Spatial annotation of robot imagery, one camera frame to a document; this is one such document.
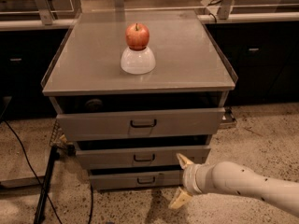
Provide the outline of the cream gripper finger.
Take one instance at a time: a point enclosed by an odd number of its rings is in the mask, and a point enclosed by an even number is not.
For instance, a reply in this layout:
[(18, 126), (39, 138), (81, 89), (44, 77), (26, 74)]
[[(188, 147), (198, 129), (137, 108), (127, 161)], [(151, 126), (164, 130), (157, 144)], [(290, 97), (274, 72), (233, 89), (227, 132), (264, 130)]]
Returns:
[(192, 195), (186, 189), (178, 187), (168, 207), (170, 209), (179, 209), (184, 204), (186, 204), (191, 198)]
[(179, 165), (182, 169), (186, 169), (189, 165), (192, 165), (192, 161), (181, 153), (177, 154)]

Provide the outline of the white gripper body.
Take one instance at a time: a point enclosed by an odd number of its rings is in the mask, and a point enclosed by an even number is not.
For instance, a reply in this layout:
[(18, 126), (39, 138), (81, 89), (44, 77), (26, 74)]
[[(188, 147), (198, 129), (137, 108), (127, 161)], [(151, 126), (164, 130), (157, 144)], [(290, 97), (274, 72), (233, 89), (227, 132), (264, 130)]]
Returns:
[(197, 172), (202, 168), (201, 164), (189, 164), (183, 171), (182, 183), (190, 194), (202, 194), (196, 181)]

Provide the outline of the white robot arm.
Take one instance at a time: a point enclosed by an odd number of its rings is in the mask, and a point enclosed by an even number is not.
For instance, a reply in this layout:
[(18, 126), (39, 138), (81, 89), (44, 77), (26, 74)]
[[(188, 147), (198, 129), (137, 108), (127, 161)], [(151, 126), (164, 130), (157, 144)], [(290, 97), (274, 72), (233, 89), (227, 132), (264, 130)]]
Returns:
[(223, 194), (254, 198), (299, 217), (299, 184), (258, 175), (250, 168), (230, 161), (197, 164), (177, 154), (183, 170), (182, 185), (169, 204), (179, 209), (193, 196)]

